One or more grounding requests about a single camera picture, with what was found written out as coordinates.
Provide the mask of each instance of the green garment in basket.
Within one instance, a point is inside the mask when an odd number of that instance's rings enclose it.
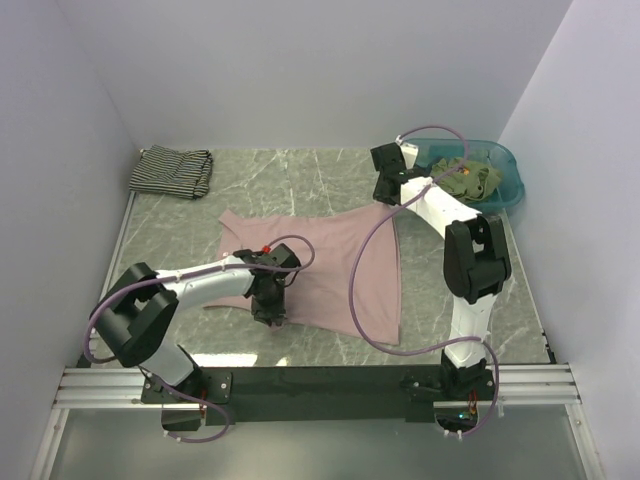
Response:
[[[452,158],[447,162],[441,158],[431,168],[431,176],[437,177],[460,163],[461,158]],[[462,170],[444,177],[438,186],[449,195],[464,203],[481,202],[488,198],[500,182],[502,172],[486,163],[468,161]]]

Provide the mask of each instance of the gray marble tabletop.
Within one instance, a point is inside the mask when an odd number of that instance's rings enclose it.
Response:
[[[133,263],[154,269],[215,261],[229,208],[242,217],[329,216],[370,204],[377,177],[367,149],[215,150],[211,190],[203,199],[137,195],[114,280]],[[491,317],[490,342],[503,363],[548,363],[545,337],[505,218],[513,275]],[[443,242],[410,212],[396,216],[402,266],[400,348],[445,340],[452,296],[442,276]],[[203,366],[380,365],[438,363],[440,353],[395,357],[364,340],[287,325],[272,332],[232,308],[194,308],[174,319],[168,337]],[[97,353],[106,347],[99,344]],[[106,364],[117,366],[117,362]]]

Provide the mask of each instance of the plastic bin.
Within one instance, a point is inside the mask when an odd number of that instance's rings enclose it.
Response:
[[[462,157],[464,154],[464,147],[457,139],[408,138],[405,141],[420,148],[416,165],[428,171],[442,157]],[[524,184],[520,180],[516,159],[508,149],[495,142],[469,140],[469,160],[488,163],[503,174],[496,191],[482,202],[469,203],[470,207],[492,213],[512,207],[522,199]]]

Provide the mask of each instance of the striped cloth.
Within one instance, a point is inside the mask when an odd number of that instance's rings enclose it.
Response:
[[[200,198],[209,191],[213,157],[209,150],[177,152],[154,145],[144,150],[133,169],[129,189],[163,193],[180,198]]]

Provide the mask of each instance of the pink cloth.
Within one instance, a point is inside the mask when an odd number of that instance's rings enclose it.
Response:
[[[315,262],[298,274],[285,291],[290,323],[311,325],[359,337],[349,312],[347,286],[356,252],[371,228],[389,213],[375,203],[333,217],[304,218],[274,215],[240,218],[230,210],[220,216],[223,225],[218,258],[223,253],[259,250],[282,235],[295,233],[316,249]],[[299,240],[284,241],[301,263],[309,258]],[[400,337],[400,261],[393,222],[386,222],[369,242],[360,261],[355,284],[358,318],[373,340],[398,344]],[[251,309],[251,299],[228,297],[207,305]]]

